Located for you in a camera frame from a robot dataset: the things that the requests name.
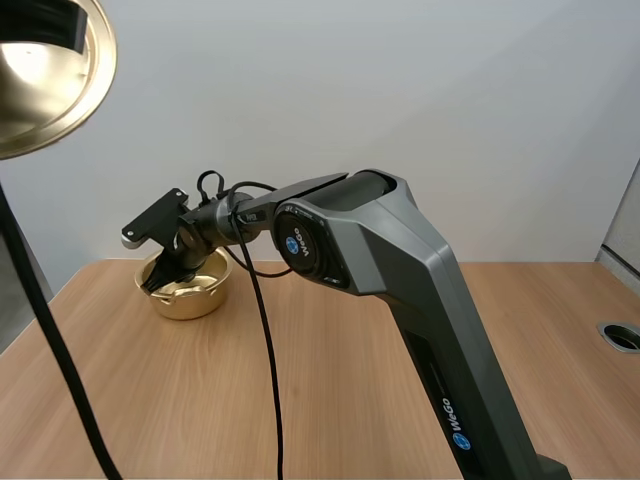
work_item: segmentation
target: black cable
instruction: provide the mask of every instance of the black cable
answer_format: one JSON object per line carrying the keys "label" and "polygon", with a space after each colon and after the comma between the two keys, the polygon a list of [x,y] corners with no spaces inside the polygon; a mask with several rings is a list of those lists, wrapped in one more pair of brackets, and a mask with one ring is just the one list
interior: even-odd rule
{"label": "black cable", "polygon": [[209,195],[202,187],[202,183],[204,182],[204,179],[207,178],[209,175],[218,176],[218,193],[222,193],[224,191],[224,177],[222,175],[220,175],[215,170],[207,170],[206,172],[201,173],[200,176],[198,177],[198,181],[196,182],[196,188],[198,189],[198,192],[200,193],[200,198],[201,198],[200,206],[206,205],[211,201],[209,200]]}
{"label": "black cable", "polygon": [[24,288],[27,294],[33,313],[58,362],[62,376],[65,382],[67,382],[69,392],[71,392],[71,398],[73,398],[73,402],[76,405],[78,415],[80,415],[80,420],[89,438],[93,453],[98,459],[102,471],[109,480],[122,480],[122,476],[118,472],[104,444],[102,435],[100,435],[96,418],[91,410],[91,405],[89,404],[89,399],[82,385],[78,370],[76,370],[73,364],[71,354],[64,343],[64,339],[53,320],[53,315],[51,315],[47,301],[42,294],[38,279],[31,266],[29,255],[22,241],[18,223],[11,212],[11,207],[4,195],[2,185],[0,185],[0,227],[2,227],[5,243],[20,282],[22,283],[22,288]]}
{"label": "black cable", "polygon": [[[240,260],[235,253],[233,253],[233,250],[231,250],[229,247],[222,247],[222,248],[224,248],[226,252],[229,254],[229,256],[233,258],[234,262],[236,262],[246,271],[249,271],[249,267],[242,260]],[[292,271],[293,270],[291,270],[290,268],[287,268],[286,270],[282,270],[281,272],[276,272],[276,273],[264,273],[264,272],[259,272],[257,270],[255,272],[257,276],[263,277],[263,278],[280,278],[280,277],[284,277],[285,275],[289,275]]]}
{"label": "black cable", "polygon": [[[259,183],[259,182],[239,182],[236,183],[233,187],[231,187],[229,189],[228,192],[226,192],[226,194],[229,196],[229,211],[233,212],[234,209],[236,208],[235,202],[234,202],[234,196],[236,194],[236,192],[238,191],[239,188],[242,187],[254,187],[254,188],[262,188],[264,190],[268,190],[270,192],[275,192],[277,189],[275,187],[272,187],[271,185],[267,185],[266,183]],[[244,268],[245,270],[249,271],[249,267],[248,265],[246,265],[245,263],[242,262],[242,260],[240,260],[235,253],[233,253],[231,251],[231,249],[229,247],[224,247],[224,249],[227,251],[227,253],[229,254],[229,256],[231,258],[233,258],[233,260],[240,265],[242,268]],[[291,270],[291,268],[287,268],[286,270],[283,270],[281,272],[277,272],[277,273],[264,273],[264,272],[258,272],[257,270],[254,270],[255,274],[258,277],[264,277],[264,278],[280,278],[280,277],[284,277],[285,275],[288,275],[292,272],[293,270]]]}
{"label": "black cable", "polygon": [[[235,191],[240,188],[237,186],[239,184],[234,185],[231,188],[230,192],[235,193]],[[278,388],[278,371],[276,369],[276,355],[273,349],[273,341],[271,339],[271,330],[269,329],[269,319],[267,318],[267,310],[264,306],[264,300],[262,298],[262,292],[260,291],[260,283],[258,282],[258,275],[256,274],[255,269],[253,268],[253,262],[251,261],[251,255],[249,255],[249,249],[247,248],[247,244],[242,237],[240,232],[240,228],[238,227],[238,221],[236,218],[235,208],[229,207],[231,210],[231,226],[233,227],[233,231],[240,240],[240,248],[242,249],[242,254],[244,255],[244,260],[247,262],[247,270],[249,271],[249,275],[251,277],[251,283],[253,284],[253,289],[256,294],[256,301],[258,302],[258,310],[260,311],[260,320],[262,320],[262,329],[264,330],[264,337],[267,343],[267,353],[269,354],[269,367],[271,369],[271,387],[273,390],[273,404],[276,411],[276,429],[278,433],[278,480],[283,479],[283,460],[284,460],[284,436],[282,433],[282,411],[280,409],[280,389]]]}

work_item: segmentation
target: wooden tabletop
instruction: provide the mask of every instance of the wooden tabletop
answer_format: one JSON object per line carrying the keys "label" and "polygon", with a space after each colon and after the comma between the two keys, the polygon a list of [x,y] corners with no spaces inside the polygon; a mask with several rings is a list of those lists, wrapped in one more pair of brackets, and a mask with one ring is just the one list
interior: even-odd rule
{"label": "wooden tabletop", "polygon": [[[269,367],[248,276],[188,322],[157,317],[135,260],[84,268],[52,308],[107,445],[130,478],[275,478]],[[262,264],[263,269],[280,265]],[[539,453],[574,478],[640,477],[640,355],[596,331],[640,323],[597,264],[463,272]],[[386,306],[289,275],[261,281],[287,478],[459,478]],[[0,357],[0,477],[101,477],[37,324]]]}

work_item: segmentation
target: gray robotic arm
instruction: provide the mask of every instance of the gray robotic arm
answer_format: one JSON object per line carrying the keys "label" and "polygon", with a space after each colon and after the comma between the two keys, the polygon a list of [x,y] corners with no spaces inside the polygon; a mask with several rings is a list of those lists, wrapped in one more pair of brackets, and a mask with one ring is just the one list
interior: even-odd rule
{"label": "gray robotic arm", "polygon": [[[245,241],[270,230],[296,273],[387,302],[465,479],[571,478],[564,465],[536,454],[456,258],[404,180],[365,171],[258,199],[232,193],[180,216],[172,268],[194,251],[238,243],[231,211]],[[136,222],[123,234],[136,228],[144,236],[149,228]],[[196,264],[173,277],[187,278]],[[161,278],[154,286],[170,280]]]}

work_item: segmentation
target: metal bowl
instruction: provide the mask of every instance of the metal bowl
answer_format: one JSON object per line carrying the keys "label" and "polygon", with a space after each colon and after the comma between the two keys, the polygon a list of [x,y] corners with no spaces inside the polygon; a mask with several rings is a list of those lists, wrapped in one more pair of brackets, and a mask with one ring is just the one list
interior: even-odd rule
{"label": "metal bowl", "polygon": [[[156,257],[150,256],[135,275],[138,288],[147,279]],[[212,253],[190,282],[170,283],[148,295],[153,308],[163,317],[191,320],[213,312],[224,303],[228,294],[227,279],[233,264],[221,248]]]}

